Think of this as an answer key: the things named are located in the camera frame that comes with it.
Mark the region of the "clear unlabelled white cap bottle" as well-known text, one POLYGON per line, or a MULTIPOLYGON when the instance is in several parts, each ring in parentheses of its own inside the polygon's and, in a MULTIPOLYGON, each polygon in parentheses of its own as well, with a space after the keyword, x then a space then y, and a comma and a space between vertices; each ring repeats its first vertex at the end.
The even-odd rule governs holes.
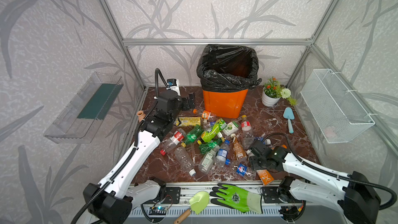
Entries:
POLYGON ((174 151, 174 155, 178 160, 181 169, 184 172, 187 172, 191 177, 196 176, 196 171, 194 168, 194 162, 191 159, 190 155, 186 151, 186 149, 182 146, 178 147, 174 151))

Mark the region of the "peach ceramic vase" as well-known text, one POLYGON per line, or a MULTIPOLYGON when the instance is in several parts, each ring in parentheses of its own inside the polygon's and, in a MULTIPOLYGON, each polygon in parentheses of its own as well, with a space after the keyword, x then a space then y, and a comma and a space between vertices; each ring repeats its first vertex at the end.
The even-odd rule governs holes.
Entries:
POLYGON ((146 114, 144 113, 144 111, 138 111, 136 113, 137 117, 138 117, 138 122, 141 122, 145 119, 146 114))

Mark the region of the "orange trash bin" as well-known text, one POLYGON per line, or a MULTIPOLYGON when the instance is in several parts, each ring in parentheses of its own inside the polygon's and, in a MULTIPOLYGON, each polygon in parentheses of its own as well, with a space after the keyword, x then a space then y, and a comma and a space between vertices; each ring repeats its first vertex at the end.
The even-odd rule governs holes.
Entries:
POLYGON ((205 109, 218 117, 238 118, 248 89, 237 92, 210 92, 203 90, 205 109))

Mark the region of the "bright green label bottle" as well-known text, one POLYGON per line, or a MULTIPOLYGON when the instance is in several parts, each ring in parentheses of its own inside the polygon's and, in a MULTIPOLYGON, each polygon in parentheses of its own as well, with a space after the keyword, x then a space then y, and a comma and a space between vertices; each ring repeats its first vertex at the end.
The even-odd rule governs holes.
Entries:
POLYGON ((222 118, 218 119, 211 128, 205 130, 199 136, 197 143, 199 145, 209 143, 215 136, 218 135, 218 133, 220 133, 226 127, 227 123, 222 118))

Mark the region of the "small circuit board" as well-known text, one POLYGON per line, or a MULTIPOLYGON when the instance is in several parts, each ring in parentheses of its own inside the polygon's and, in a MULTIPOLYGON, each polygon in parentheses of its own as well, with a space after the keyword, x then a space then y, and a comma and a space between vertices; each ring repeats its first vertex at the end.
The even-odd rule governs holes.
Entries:
POLYGON ((169 209, 170 205, 155 205, 149 208, 148 215, 149 216, 165 216, 169 209))

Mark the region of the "orange cap bottle near bin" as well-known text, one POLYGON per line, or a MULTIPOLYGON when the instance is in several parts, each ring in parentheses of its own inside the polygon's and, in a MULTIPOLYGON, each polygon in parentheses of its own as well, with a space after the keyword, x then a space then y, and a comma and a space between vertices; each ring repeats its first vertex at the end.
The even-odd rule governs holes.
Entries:
POLYGON ((193 113, 200 116, 202 119, 206 120, 207 122, 217 121, 217 116, 210 111, 204 109, 194 109, 193 113))

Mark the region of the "clear bottle red label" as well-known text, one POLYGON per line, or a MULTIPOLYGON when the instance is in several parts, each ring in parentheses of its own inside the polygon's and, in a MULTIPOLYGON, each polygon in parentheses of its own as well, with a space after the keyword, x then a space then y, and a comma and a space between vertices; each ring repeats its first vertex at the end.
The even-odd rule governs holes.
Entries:
POLYGON ((168 140, 160 144, 160 154, 164 156, 166 153, 172 151, 186 136, 187 134, 183 129, 179 128, 176 130, 168 140))

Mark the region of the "pale green label bottle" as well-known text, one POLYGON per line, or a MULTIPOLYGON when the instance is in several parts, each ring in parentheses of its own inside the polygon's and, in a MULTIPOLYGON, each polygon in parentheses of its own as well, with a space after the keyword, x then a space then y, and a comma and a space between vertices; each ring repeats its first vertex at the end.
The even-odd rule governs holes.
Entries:
POLYGON ((215 157, 217 155, 218 150, 220 149, 219 146, 216 146, 215 148, 211 149, 209 152, 205 154, 205 156, 202 158, 200 164, 199 164, 199 170, 204 173, 208 174, 209 171, 211 170, 215 157))

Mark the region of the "yellow label tea bottle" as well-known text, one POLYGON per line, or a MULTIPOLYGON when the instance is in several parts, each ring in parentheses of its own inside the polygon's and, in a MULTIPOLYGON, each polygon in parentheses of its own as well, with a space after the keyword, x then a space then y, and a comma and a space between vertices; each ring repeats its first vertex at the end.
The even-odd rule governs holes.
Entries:
POLYGON ((177 127, 194 127, 201 125, 201 117, 178 117, 174 122, 177 127))

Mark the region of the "white green lime drink bottle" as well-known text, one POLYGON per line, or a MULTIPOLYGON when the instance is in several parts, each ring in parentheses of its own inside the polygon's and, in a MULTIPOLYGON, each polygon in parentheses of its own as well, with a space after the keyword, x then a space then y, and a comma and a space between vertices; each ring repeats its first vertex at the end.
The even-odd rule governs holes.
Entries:
POLYGON ((237 121, 231 121, 227 124, 226 128, 223 129, 223 133, 226 137, 231 136, 239 131, 240 124, 237 121))

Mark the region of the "green work glove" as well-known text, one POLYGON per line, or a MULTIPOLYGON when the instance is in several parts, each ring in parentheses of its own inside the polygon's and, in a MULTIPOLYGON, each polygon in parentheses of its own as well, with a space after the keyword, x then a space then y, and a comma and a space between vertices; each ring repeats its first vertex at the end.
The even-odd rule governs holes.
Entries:
POLYGON ((218 206, 236 209, 242 213, 252 211, 262 214, 260 194, 249 192, 233 184, 219 183, 209 193, 210 202, 218 206))

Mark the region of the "amber tea bottle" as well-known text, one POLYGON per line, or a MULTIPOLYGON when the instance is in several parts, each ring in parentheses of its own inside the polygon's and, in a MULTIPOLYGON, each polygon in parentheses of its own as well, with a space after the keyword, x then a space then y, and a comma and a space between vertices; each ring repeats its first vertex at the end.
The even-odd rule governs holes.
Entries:
POLYGON ((234 133, 231 134, 231 139, 233 143, 233 151, 237 161, 245 162, 247 160, 247 154, 244 151, 242 145, 240 144, 240 142, 237 139, 237 136, 234 133))

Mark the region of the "light green garden trowel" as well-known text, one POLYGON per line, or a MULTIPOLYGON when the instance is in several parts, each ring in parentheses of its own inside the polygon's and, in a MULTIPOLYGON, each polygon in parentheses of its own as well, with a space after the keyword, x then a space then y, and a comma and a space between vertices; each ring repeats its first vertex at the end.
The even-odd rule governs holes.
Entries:
POLYGON ((174 224, 181 224, 185 219, 187 219, 192 212, 200 214, 208 205, 210 201, 210 195, 207 191, 197 192, 190 200, 190 208, 182 213, 175 221, 174 224))

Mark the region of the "orange white label juice bottle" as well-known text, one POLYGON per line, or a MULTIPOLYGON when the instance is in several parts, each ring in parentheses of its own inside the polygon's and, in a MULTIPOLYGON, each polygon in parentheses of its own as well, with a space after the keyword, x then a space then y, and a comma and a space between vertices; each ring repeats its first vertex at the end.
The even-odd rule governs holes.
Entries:
POLYGON ((262 183, 264 186, 272 183, 274 181, 274 178, 270 174, 268 170, 256 170, 258 176, 260 177, 262 183))

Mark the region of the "light blue garden trowel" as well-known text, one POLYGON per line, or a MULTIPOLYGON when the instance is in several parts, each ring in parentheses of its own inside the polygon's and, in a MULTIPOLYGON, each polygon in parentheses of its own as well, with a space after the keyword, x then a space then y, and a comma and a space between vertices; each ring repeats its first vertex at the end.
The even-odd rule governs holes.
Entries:
POLYGON ((294 113, 293 110, 290 107, 286 107, 284 110, 283 117, 287 119, 288 122, 288 130, 289 133, 294 133, 293 125, 292 125, 292 120, 294 120, 294 113))

